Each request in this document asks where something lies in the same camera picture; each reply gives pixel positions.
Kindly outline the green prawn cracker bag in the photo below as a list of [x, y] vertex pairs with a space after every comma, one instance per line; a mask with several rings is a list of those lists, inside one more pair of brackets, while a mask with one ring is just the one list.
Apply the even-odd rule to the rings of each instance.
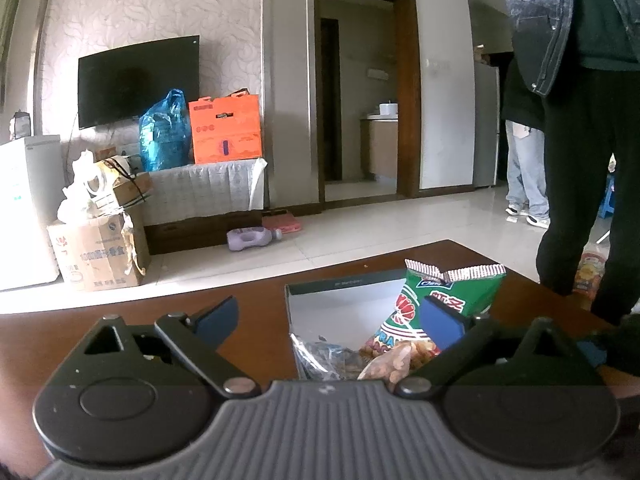
[[484, 318], [506, 277], [506, 268], [498, 263], [446, 272], [409, 259], [405, 264], [395, 310], [360, 349], [368, 362], [358, 378], [379, 379], [390, 388]]

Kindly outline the clear silver candy bag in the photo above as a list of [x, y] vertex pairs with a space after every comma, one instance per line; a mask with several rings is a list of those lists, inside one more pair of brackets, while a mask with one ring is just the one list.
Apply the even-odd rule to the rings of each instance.
[[358, 351], [326, 341], [290, 335], [298, 376], [314, 382], [356, 380], [370, 360]]

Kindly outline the grey white tray box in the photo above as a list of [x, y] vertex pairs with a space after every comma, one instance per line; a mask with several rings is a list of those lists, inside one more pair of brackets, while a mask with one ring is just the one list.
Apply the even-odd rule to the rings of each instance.
[[405, 274], [397, 269], [289, 284], [285, 303], [290, 335], [359, 352], [395, 310]]

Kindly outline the brown cardboard box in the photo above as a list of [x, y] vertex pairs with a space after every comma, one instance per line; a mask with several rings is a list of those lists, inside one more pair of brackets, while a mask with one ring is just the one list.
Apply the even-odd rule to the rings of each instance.
[[151, 262], [140, 206], [85, 224], [47, 227], [66, 284], [92, 292], [142, 284]]

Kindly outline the white covered tv bench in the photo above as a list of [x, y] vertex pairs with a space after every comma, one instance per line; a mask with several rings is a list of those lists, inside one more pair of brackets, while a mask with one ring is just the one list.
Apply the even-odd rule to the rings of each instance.
[[265, 159], [256, 158], [152, 171], [151, 195], [142, 204], [143, 224], [262, 210], [267, 166]]

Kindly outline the pink flat package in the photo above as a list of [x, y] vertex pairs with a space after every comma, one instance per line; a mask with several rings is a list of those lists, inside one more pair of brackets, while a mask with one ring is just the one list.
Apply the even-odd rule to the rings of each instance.
[[283, 234], [293, 234], [303, 229], [300, 221], [286, 209], [265, 211], [262, 214], [262, 225], [266, 229], [280, 230]]

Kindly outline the snack bag on floor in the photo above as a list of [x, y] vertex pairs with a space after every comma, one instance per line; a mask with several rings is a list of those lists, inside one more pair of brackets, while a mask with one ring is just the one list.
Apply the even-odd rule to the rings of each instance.
[[600, 244], [588, 243], [582, 250], [574, 278], [574, 292], [593, 300], [602, 281], [608, 248]]

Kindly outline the small taped cardboard box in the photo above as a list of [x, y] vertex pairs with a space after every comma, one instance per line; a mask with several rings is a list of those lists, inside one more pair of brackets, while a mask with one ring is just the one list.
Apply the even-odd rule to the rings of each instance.
[[104, 214], [144, 202], [153, 183], [147, 172], [136, 172], [129, 158], [115, 155], [96, 163], [96, 187], [90, 192], [93, 203]]

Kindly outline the white crumpled plastic pile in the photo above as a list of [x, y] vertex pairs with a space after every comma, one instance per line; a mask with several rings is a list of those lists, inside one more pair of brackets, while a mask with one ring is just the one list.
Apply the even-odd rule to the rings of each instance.
[[72, 163], [74, 178], [64, 188], [64, 200], [58, 206], [58, 221], [85, 224], [89, 220], [119, 211], [114, 187], [120, 178], [116, 157], [96, 162], [94, 154], [83, 151]]

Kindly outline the blue plastic bag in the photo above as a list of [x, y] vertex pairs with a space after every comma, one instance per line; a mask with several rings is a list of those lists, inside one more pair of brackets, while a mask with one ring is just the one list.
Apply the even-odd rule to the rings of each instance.
[[144, 171], [190, 165], [192, 136], [184, 93], [171, 89], [139, 120], [139, 146]]

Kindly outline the person in blue jeans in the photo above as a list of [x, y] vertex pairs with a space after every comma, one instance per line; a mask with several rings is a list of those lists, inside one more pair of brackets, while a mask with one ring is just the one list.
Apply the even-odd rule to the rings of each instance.
[[527, 88], [514, 58], [506, 73], [502, 118], [508, 140], [506, 213], [524, 216], [531, 226], [550, 226], [544, 172], [544, 106]]

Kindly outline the white mini fridge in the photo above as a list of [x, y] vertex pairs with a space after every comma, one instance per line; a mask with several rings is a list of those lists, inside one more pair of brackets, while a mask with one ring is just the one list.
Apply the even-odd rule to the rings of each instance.
[[1, 288], [58, 278], [48, 226], [58, 218], [65, 185], [58, 136], [30, 136], [1, 147]]

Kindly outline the kettle on fridge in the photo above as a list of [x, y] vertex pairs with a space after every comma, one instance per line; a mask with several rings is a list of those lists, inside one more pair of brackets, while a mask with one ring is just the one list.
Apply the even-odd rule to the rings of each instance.
[[32, 136], [32, 118], [30, 118], [30, 114], [22, 110], [15, 112], [10, 119], [9, 130], [11, 141]]

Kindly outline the person in puffer jacket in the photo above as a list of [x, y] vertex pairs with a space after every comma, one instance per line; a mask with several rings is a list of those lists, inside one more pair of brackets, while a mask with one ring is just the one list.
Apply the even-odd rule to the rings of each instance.
[[639, 300], [639, 0], [506, 0], [527, 89], [544, 104], [550, 226], [541, 285], [574, 289], [616, 163], [610, 252], [590, 311], [620, 324]]

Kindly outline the black wall television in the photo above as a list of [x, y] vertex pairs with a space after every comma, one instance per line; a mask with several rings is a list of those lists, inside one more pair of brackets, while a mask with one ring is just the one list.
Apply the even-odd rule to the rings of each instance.
[[130, 44], [78, 60], [78, 126], [81, 129], [143, 115], [152, 105], [180, 90], [200, 96], [200, 38]]

